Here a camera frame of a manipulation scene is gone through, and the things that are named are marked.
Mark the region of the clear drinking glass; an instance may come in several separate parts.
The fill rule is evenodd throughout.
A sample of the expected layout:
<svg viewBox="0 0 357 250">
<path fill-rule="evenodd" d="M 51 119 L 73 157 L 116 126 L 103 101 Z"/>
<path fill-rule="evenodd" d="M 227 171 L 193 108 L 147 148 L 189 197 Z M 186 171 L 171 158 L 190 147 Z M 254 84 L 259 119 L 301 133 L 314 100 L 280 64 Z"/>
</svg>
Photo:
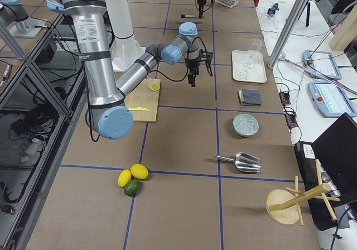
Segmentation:
<svg viewBox="0 0 357 250">
<path fill-rule="evenodd" d="M 253 57 L 260 52 L 262 46 L 262 41 L 260 39 L 252 39 L 250 45 L 248 46 L 247 52 L 249 55 L 249 60 L 252 61 Z"/>
</svg>

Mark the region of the black laptop monitor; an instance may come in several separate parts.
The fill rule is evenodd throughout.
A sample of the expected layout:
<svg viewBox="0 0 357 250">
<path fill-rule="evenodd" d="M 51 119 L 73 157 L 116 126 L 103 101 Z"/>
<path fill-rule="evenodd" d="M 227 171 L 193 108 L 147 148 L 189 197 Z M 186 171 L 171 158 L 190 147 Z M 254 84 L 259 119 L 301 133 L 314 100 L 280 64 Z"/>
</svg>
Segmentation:
<svg viewBox="0 0 357 250">
<path fill-rule="evenodd" d="M 320 164 L 340 193 L 340 204 L 356 211 L 356 122 L 342 114 L 313 143 Z"/>
</svg>

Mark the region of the red circuit board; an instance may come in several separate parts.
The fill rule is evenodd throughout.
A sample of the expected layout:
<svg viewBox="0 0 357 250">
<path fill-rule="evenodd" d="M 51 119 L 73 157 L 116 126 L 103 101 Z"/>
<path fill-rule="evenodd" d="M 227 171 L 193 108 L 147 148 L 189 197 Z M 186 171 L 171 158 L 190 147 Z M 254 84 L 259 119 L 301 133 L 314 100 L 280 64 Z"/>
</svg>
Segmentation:
<svg viewBox="0 0 357 250">
<path fill-rule="evenodd" d="M 286 110 L 284 114 L 288 129 L 291 130 L 293 128 L 297 128 L 298 124 L 296 121 L 296 112 L 293 110 Z"/>
<path fill-rule="evenodd" d="M 279 98 L 281 100 L 281 104 L 282 104 L 283 107 L 291 104 L 289 92 L 280 92 L 279 93 Z"/>
</svg>

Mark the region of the green lime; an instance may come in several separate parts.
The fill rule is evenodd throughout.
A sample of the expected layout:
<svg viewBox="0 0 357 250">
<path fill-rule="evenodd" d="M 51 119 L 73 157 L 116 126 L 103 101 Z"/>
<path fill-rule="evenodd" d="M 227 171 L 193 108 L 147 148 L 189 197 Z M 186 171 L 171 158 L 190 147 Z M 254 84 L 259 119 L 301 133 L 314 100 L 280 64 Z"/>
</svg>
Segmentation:
<svg viewBox="0 0 357 250">
<path fill-rule="evenodd" d="M 140 187 L 141 187 L 141 181 L 139 179 L 132 179 L 124 187 L 124 194 L 127 196 L 133 196 L 137 193 Z"/>
</svg>

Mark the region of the cream serving tray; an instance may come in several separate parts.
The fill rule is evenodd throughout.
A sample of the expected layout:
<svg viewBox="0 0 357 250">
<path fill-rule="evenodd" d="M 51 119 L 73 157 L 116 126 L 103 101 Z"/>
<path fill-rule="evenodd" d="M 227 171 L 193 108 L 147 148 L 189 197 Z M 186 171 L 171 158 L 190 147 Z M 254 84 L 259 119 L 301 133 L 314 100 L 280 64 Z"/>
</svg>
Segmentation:
<svg viewBox="0 0 357 250">
<path fill-rule="evenodd" d="M 231 52 L 232 76 L 235 81 L 265 83 L 267 81 L 264 59 L 261 52 L 251 56 L 248 51 Z"/>
</svg>

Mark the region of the blue folded umbrella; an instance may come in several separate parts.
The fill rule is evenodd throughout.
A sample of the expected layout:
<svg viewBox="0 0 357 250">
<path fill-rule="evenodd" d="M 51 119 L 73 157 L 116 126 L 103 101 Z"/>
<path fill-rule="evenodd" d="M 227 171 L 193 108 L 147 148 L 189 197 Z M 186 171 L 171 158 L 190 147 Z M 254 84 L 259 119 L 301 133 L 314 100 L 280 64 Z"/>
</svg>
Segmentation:
<svg viewBox="0 0 357 250">
<path fill-rule="evenodd" d="M 272 7 L 268 8 L 267 15 L 273 17 L 277 11 L 279 11 L 279 6 L 278 3 L 275 3 Z"/>
</svg>

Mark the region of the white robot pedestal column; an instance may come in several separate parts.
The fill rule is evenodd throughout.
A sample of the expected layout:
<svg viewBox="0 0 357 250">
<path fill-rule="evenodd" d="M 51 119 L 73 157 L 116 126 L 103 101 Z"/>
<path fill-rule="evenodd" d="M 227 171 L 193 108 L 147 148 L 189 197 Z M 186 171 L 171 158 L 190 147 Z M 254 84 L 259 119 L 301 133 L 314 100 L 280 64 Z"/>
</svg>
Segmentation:
<svg viewBox="0 0 357 250">
<path fill-rule="evenodd" d="M 110 47 L 113 70 L 122 73 L 144 53 L 145 48 L 134 36 L 127 0 L 105 1 L 114 33 L 114 42 Z"/>
</svg>

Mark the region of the lemon half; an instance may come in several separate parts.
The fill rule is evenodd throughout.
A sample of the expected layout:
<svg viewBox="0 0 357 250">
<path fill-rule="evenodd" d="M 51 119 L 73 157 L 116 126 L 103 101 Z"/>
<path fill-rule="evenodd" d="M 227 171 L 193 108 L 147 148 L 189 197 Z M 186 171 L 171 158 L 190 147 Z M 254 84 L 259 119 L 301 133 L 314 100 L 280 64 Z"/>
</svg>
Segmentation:
<svg viewBox="0 0 357 250">
<path fill-rule="evenodd" d="M 159 91 L 159 89 L 160 89 L 159 83 L 156 83 L 156 82 L 150 82 L 148 87 L 153 92 Z"/>
</svg>

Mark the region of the green bowl with ice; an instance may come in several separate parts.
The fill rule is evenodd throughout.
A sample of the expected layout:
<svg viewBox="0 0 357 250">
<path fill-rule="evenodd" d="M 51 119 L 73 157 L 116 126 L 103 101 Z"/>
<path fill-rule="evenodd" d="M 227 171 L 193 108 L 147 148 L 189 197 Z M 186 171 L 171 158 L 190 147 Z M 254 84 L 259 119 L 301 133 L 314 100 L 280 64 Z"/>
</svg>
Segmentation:
<svg viewBox="0 0 357 250">
<path fill-rule="evenodd" d="M 259 123 L 249 114 L 239 114 L 233 119 L 233 128 L 238 135 L 250 137 L 258 132 Z"/>
</svg>

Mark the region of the metal ice scoop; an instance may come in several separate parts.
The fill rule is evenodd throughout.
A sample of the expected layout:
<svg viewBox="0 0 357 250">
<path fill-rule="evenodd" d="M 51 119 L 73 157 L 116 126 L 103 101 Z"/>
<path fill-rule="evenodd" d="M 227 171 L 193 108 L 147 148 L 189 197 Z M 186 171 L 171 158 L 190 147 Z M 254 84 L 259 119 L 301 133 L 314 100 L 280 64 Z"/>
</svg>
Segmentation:
<svg viewBox="0 0 357 250">
<path fill-rule="evenodd" d="M 216 159 L 233 163 L 243 173 L 257 174 L 261 172 L 260 159 L 248 153 L 238 152 L 234 157 L 214 156 Z"/>
</svg>

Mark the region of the upper blue teach pendant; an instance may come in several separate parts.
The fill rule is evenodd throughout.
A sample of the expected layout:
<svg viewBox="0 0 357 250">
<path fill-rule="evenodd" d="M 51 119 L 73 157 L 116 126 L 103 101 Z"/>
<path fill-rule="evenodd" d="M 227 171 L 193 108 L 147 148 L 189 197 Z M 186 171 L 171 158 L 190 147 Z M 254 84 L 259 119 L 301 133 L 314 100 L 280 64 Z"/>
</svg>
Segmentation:
<svg viewBox="0 0 357 250">
<path fill-rule="evenodd" d="M 342 78 L 332 52 L 305 50 L 303 52 L 302 60 L 304 67 L 311 71 L 317 71 L 335 80 L 340 80 Z"/>
</svg>

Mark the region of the wooden cutting board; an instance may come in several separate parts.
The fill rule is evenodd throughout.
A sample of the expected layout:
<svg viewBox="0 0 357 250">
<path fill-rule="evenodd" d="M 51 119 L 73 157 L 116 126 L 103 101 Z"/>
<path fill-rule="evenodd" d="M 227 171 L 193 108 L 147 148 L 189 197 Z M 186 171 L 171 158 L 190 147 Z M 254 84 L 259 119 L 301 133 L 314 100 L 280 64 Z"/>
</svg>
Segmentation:
<svg viewBox="0 0 357 250">
<path fill-rule="evenodd" d="M 156 122 L 160 89 L 156 92 L 151 91 L 148 87 L 150 82 L 161 84 L 160 79 L 144 79 L 125 98 L 125 106 L 127 108 L 145 107 L 150 109 L 148 112 L 131 111 L 135 122 Z"/>
</svg>

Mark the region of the blue teach pendant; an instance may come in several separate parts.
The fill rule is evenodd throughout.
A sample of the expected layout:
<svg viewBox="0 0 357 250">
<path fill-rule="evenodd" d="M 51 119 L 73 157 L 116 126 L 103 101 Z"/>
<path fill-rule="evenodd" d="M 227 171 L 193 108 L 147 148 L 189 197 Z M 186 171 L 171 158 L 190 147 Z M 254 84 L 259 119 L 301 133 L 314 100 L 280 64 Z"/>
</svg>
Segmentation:
<svg viewBox="0 0 357 250">
<path fill-rule="evenodd" d="M 325 82 L 308 84 L 308 91 L 316 108 L 323 117 L 338 118 L 343 113 L 356 117 L 356 109 L 344 90 Z"/>
<path fill-rule="evenodd" d="M 303 52 L 302 60 L 304 67 L 311 71 L 317 71 L 335 80 L 340 80 L 342 78 L 332 52 L 305 50 Z"/>
</svg>

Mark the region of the yellow plastic knife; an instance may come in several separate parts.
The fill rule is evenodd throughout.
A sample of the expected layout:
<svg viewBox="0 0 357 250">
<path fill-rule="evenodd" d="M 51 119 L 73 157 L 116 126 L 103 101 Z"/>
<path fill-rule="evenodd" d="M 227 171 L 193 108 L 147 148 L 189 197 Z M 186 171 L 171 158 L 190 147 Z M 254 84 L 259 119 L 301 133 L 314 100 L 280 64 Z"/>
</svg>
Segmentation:
<svg viewBox="0 0 357 250">
<path fill-rule="evenodd" d="M 143 111 L 143 112 L 148 112 L 150 111 L 149 108 L 145 107 L 135 107 L 135 108 L 128 108 L 130 111 Z"/>
</svg>

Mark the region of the lower blue teach pendant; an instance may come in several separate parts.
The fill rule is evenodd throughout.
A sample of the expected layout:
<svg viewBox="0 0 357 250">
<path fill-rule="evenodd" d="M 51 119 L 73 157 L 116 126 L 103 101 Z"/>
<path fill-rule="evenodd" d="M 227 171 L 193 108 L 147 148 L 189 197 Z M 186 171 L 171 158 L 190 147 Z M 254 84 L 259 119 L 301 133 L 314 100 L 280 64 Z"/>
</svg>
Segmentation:
<svg viewBox="0 0 357 250">
<path fill-rule="evenodd" d="M 356 117 L 356 109 L 344 90 L 325 82 L 308 84 L 308 91 L 316 108 L 323 117 L 338 118 L 343 113 Z"/>
</svg>

